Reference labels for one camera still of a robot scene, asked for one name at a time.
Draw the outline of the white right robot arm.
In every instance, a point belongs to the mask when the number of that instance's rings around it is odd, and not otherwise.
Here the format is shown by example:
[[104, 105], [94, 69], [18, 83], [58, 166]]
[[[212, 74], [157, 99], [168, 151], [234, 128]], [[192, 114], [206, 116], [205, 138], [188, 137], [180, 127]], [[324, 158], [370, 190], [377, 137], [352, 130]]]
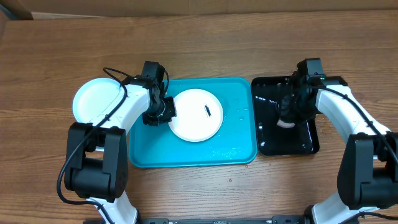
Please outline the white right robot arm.
[[397, 133], [377, 122], [341, 77], [294, 72], [283, 82], [278, 125], [284, 128], [324, 114], [346, 147], [337, 191], [308, 209], [311, 223], [357, 223], [397, 205]]

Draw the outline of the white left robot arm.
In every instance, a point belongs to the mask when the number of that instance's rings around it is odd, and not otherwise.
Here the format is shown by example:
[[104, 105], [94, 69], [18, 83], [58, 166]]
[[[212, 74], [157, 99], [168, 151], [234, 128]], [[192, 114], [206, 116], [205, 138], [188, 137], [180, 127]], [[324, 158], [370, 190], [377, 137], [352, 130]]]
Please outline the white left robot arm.
[[95, 206], [103, 223], [138, 223], [125, 192], [127, 134], [140, 116], [150, 126], [175, 116], [173, 99], [165, 95], [169, 78], [160, 72], [121, 81], [110, 68], [105, 72], [108, 77], [85, 83], [73, 99], [76, 122], [68, 130], [57, 193], [65, 203]]

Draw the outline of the light blue plate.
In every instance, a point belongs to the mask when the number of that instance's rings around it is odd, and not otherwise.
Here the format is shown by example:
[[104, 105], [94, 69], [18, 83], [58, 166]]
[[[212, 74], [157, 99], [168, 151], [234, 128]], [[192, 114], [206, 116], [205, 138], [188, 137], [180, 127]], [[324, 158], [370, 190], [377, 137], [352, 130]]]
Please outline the light blue plate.
[[123, 89], [111, 78], [96, 78], [85, 83], [75, 94], [72, 111], [79, 123], [88, 123], [100, 115]]

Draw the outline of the pink plate with stain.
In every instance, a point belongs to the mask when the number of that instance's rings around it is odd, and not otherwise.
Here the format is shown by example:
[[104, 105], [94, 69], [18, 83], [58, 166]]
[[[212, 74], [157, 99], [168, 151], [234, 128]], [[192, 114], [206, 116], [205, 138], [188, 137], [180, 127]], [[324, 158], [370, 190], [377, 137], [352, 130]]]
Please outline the pink plate with stain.
[[188, 142], [202, 142], [220, 129], [224, 113], [215, 95], [202, 89], [189, 89], [174, 98], [176, 116], [169, 122], [172, 132]]

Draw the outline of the green and yellow sponge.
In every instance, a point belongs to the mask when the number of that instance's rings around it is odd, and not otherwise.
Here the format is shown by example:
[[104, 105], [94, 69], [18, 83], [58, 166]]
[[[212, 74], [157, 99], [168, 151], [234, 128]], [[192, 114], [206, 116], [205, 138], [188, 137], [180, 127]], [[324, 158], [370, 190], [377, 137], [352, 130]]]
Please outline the green and yellow sponge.
[[281, 128], [293, 128], [295, 126], [295, 123], [286, 123], [282, 121], [281, 119], [278, 120], [277, 125], [280, 126]]

